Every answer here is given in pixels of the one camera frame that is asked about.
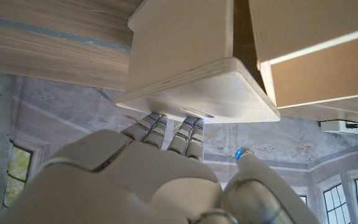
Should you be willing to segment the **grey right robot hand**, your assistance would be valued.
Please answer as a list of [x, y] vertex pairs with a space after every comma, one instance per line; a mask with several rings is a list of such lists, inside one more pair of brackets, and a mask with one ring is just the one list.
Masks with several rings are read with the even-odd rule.
[[152, 113], [57, 151], [0, 223], [316, 223], [296, 192], [248, 148], [226, 186], [203, 162], [204, 121], [188, 116], [167, 149]]

